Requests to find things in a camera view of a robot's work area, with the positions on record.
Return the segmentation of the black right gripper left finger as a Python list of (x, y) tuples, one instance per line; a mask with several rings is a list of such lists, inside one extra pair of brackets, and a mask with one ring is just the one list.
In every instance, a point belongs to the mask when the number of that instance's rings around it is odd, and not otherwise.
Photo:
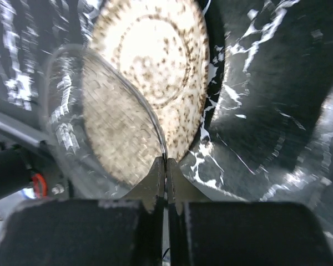
[(0, 265), (161, 265), (165, 161), (120, 199), (21, 202), (0, 230)]

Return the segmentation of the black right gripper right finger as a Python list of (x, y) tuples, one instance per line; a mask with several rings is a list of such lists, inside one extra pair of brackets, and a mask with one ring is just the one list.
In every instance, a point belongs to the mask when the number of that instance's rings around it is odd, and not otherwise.
[(211, 201), (166, 162), (172, 265), (333, 265), (315, 215), (295, 202)]

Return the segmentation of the clear glass bowl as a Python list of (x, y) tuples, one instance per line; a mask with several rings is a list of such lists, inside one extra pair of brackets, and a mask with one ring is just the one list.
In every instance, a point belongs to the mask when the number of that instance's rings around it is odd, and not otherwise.
[(83, 45), (63, 45), (48, 57), (40, 105), (47, 146), (81, 197), (119, 198), (157, 157), (167, 157), (163, 130), (146, 98)]

